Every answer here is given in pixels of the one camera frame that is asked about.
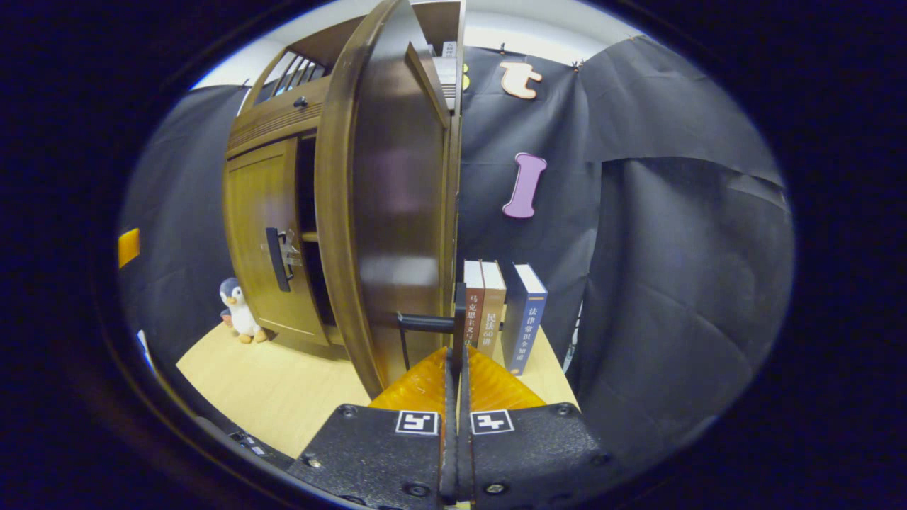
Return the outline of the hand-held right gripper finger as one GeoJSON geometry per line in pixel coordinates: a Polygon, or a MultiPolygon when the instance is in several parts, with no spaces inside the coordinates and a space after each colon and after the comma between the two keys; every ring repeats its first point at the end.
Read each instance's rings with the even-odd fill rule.
{"type": "Polygon", "coordinates": [[[624,465],[576,404],[545,404],[489,356],[462,355],[457,493],[473,508],[574,508],[624,465]]]}
{"type": "Polygon", "coordinates": [[[371,404],[333,410],[288,474],[350,506],[441,509],[456,493],[456,391],[449,348],[371,404]]]}

